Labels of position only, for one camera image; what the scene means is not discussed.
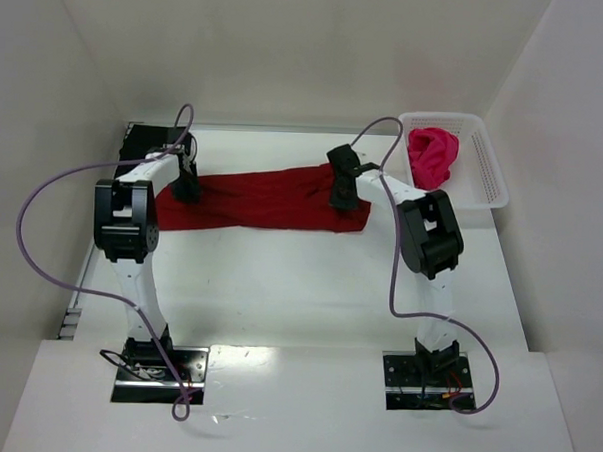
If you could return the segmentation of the dark red t shirt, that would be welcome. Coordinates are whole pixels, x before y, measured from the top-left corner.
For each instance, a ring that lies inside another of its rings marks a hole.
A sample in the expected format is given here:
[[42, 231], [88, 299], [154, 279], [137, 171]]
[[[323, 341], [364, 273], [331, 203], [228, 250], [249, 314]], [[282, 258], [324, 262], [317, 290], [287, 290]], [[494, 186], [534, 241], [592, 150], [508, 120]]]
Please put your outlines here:
[[216, 174], [200, 178], [200, 200], [185, 204], [169, 187], [155, 200], [162, 231], [205, 230], [244, 226], [267, 230], [360, 232], [371, 203], [356, 209], [331, 207], [334, 181], [330, 165], [255, 173]]

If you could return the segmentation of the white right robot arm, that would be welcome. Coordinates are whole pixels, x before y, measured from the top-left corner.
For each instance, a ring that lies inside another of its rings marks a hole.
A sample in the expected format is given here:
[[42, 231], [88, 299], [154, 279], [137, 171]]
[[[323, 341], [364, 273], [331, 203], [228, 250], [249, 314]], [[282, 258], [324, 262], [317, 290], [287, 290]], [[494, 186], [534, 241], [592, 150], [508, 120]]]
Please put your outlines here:
[[[451, 280], [464, 242], [446, 192], [424, 191], [385, 173], [374, 164], [363, 164], [346, 144], [327, 153], [334, 180], [329, 205], [338, 212], [356, 209], [366, 201], [387, 207], [394, 221], [394, 251], [390, 273], [388, 308], [395, 318], [419, 318], [415, 353], [430, 369], [455, 363], [459, 343], [448, 311], [452, 309]], [[399, 313], [395, 308], [399, 264], [422, 281], [421, 291], [438, 312]]]

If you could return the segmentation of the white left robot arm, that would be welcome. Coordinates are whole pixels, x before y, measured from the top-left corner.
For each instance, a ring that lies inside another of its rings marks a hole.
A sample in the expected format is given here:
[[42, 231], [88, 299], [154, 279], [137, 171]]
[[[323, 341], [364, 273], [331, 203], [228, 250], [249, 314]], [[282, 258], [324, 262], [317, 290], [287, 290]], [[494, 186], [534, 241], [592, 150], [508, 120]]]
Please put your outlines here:
[[200, 200], [196, 155], [197, 142], [185, 128], [134, 126], [114, 176], [95, 185], [95, 246], [120, 283], [128, 336], [119, 360], [130, 374], [138, 366], [173, 368], [174, 347], [153, 275], [160, 236], [156, 200], [165, 189], [183, 204]]

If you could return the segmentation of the black folded t shirt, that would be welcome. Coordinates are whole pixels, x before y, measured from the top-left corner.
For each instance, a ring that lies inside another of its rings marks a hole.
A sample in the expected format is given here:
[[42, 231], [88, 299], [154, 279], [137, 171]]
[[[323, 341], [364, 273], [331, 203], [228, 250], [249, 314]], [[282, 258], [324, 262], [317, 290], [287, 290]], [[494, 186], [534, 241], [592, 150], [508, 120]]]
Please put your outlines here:
[[119, 153], [120, 165], [116, 168], [114, 177], [128, 173], [149, 154], [164, 152], [173, 143], [171, 135], [175, 132], [172, 127], [133, 125], [123, 140]]

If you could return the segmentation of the pink crumpled t shirt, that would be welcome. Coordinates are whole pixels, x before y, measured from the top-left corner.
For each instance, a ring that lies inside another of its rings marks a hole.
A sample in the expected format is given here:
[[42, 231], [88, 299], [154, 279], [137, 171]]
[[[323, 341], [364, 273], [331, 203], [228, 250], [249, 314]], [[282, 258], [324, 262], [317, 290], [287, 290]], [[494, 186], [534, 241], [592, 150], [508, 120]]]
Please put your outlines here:
[[441, 128], [416, 128], [407, 136], [407, 154], [414, 185], [432, 191], [451, 177], [458, 158], [459, 140]]

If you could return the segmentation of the white plastic basket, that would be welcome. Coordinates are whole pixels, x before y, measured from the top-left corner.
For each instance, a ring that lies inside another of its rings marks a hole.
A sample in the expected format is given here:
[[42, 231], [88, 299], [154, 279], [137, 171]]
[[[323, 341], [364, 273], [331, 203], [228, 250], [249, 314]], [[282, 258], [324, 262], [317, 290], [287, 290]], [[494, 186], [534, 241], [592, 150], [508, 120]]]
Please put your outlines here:
[[457, 210], [490, 210], [508, 205], [506, 188], [485, 124], [474, 114], [453, 112], [405, 112], [399, 115], [404, 136], [398, 144], [406, 180], [418, 187], [407, 151], [409, 133], [415, 129], [439, 128], [458, 139], [459, 152], [450, 166], [451, 176], [440, 186]]

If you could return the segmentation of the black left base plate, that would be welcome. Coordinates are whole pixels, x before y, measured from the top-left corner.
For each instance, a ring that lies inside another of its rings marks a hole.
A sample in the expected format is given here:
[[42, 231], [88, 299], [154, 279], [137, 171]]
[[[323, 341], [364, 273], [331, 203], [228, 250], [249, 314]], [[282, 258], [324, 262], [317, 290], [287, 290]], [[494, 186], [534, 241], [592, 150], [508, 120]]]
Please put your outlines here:
[[[209, 349], [177, 347], [167, 352], [190, 404], [204, 400]], [[124, 344], [121, 352], [104, 350], [99, 355], [116, 368], [111, 401], [125, 404], [172, 404], [180, 395], [179, 382], [153, 344]]]

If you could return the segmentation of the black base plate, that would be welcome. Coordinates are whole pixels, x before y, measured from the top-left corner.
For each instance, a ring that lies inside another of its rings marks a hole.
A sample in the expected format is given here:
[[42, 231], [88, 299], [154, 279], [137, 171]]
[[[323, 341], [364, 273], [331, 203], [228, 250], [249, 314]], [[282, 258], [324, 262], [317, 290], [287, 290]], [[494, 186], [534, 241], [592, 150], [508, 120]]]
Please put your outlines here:
[[388, 410], [450, 411], [450, 401], [462, 410], [476, 409], [466, 355], [431, 377], [420, 370], [413, 353], [384, 352], [382, 359]]
[[[190, 404], [204, 400], [209, 349], [177, 347], [167, 352]], [[121, 352], [104, 350], [99, 355], [116, 368], [111, 401], [125, 404], [172, 404], [180, 395], [179, 382], [153, 344], [124, 344]]]

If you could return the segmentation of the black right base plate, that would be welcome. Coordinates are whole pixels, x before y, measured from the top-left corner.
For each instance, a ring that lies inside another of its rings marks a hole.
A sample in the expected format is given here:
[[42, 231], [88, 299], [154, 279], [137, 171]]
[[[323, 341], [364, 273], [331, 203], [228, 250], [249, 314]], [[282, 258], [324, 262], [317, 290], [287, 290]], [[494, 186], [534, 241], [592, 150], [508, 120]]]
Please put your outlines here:
[[476, 409], [466, 355], [431, 377], [420, 370], [413, 353], [384, 352], [382, 359], [388, 410], [450, 411], [450, 401], [462, 410]]

